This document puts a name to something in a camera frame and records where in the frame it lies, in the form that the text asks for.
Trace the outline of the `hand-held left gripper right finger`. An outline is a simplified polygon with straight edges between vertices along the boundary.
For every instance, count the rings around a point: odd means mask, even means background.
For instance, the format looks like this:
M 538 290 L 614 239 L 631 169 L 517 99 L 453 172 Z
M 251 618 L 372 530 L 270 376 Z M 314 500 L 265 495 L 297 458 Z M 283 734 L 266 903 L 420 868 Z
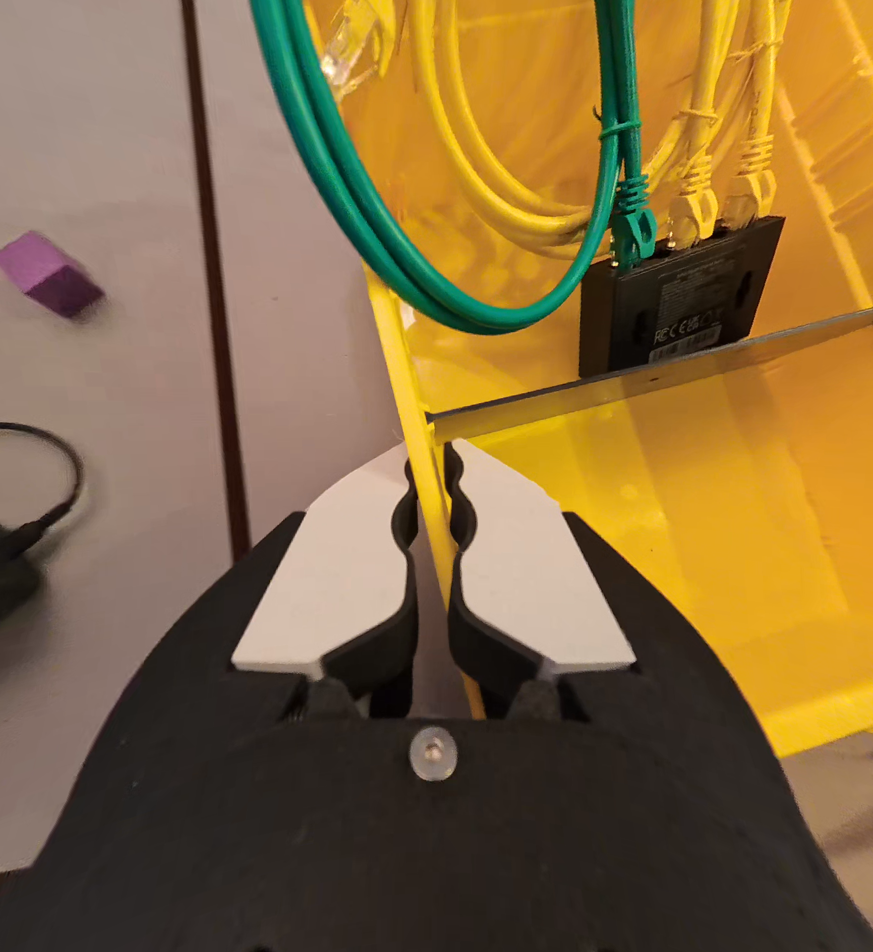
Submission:
M 444 473 L 458 668 L 492 694 L 631 668 L 633 647 L 548 492 L 465 440 L 444 447 Z

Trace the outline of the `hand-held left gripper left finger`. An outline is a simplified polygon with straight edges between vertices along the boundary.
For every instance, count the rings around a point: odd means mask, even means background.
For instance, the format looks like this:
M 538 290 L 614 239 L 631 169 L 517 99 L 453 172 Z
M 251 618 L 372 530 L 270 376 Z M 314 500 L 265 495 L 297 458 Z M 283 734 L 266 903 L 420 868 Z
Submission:
M 411 676 L 418 495 L 406 445 L 306 510 L 232 654 L 236 670 L 335 679 L 362 699 Z

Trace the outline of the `yellow plastic bin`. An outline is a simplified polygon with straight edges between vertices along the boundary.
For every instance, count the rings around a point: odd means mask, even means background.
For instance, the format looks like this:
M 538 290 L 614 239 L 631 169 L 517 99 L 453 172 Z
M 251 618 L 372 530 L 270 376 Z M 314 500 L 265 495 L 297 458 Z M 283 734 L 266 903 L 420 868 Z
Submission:
M 430 266 L 497 306 L 552 291 L 596 189 L 595 3 L 289 5 L 371 181 Z M 646 178 L 634 199 L 658 243 L 682 250 L 717 227 L 786 218 L 744 339 L 873 307 L 873 2 L 633 6 Z M 448 591 L 443 445 L 425 413 L 585 379 L 581 285 L 532 328 L 476 337 L 366 271 Z M 657 586 L 779 756 L 873 728 L 873 327 L 463 440 Z

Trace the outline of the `black network switch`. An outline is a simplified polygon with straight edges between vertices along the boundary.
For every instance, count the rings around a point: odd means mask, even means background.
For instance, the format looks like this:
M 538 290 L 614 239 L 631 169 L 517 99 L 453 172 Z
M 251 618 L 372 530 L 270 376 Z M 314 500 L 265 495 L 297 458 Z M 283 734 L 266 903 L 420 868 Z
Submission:
M 581 282 L 578 374 L 595 377 L 733 344 L 752 330 L 786 223 L 768 216 L 622 270 L 609 259 Z

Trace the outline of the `grey metal divider strip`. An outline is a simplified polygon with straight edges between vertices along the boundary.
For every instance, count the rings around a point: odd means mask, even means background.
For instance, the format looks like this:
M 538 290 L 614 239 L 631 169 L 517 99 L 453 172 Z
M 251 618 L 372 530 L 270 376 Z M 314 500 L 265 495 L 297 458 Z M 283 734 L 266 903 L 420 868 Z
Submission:
M 873 307 L 659 363 L 450 411 L 426 412 L 425 417 L 438 445 L 474 439 L 764 365 L 870 327 Z

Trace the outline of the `purple block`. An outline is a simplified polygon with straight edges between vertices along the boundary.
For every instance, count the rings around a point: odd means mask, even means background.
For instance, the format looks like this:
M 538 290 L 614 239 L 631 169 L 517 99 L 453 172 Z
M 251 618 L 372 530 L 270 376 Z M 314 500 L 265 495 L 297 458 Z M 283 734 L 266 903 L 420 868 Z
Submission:
M 41 232 L 23 232 L 2 245 L 0 272 L 23 296 L 66 320 L 106 299 L 88 271 Z

